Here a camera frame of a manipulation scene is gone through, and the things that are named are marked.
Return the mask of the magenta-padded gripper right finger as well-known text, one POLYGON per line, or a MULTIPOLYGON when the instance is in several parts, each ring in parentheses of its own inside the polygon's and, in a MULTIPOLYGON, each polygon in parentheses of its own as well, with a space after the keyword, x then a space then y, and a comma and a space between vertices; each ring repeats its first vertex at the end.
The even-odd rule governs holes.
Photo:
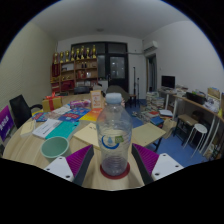
POLYGON ((135 143, 132 144, 132 155, 145 185, 183 169, 183 166, 167 153, 158 155, 135 143))

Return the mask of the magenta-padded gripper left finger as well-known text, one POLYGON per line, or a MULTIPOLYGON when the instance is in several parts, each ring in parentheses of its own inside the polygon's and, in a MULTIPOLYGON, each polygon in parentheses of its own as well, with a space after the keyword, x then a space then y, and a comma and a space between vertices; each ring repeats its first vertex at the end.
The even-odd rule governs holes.
POLYGON ((45 171, 81 186, 93 155, 93 146, 88 145, 67 157, 56 158, 45 171))

